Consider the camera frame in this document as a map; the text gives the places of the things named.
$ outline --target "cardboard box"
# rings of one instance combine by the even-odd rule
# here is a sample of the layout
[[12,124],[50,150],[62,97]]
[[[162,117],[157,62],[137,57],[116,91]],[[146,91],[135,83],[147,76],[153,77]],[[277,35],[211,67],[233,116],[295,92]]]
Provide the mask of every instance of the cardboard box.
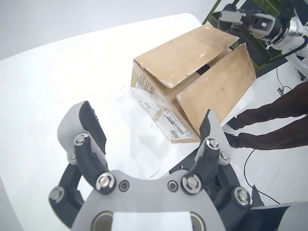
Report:
[[223,121],[255,80],[246,45],[229,49],[237,39],[206,24],[134,59],[134,94],[172,143],[199,142],[207,110]]

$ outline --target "white table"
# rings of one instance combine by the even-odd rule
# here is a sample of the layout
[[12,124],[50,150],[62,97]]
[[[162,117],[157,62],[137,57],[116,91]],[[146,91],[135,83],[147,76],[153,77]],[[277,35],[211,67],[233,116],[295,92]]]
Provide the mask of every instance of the white table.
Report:
[[[80,101],[95,109],[111,170],[157,179],[198,146],[169,143],[128,92],[133,58],[200,25],[191,14],[180,14],[79,35],[0,61],[0,176],[24,231],[66,230],[47,197],[68,164],[58,124]],[[252,98],[250,89],[224,122]],[[91,191],[84,180],[79,188],[84,198]]]

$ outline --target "power outlet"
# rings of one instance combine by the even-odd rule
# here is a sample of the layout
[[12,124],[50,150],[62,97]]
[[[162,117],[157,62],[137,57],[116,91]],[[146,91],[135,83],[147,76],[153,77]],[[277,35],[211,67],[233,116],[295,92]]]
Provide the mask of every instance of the power outlet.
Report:
[[278,88],[277,91],[279,92],[280,96],[283,96],[283,95],[284,95],[283,90],[282,90],[280,87]]

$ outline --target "person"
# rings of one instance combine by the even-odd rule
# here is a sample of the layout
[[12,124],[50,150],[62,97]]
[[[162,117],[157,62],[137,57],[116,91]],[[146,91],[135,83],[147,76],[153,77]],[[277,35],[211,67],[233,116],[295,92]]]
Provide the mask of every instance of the person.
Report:
[[258,109],[247,109],[227,124],[234,130],[257,122],[276,118],[305,117],[281,129],[264,135],[240,133],[238,136],[225,133],[230,146],[257,150],[288,149],[308,145],[308,81],[297,85],[271,104]]

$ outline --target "shoe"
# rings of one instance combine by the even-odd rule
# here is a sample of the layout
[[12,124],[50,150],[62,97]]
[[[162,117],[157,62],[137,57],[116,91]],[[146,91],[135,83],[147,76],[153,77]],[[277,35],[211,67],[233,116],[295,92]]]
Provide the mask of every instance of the shoe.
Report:
[[229,122],[227,122],[227,124],[234,130],[239,129],[237,119],[235,117],[233,117]]
[[225,132],[225,136],[229,142],[229,145],[233,148],[239,148],[240,147],[240,140],[238,138],[238,136],[232,135],[232,134],[228,134]]

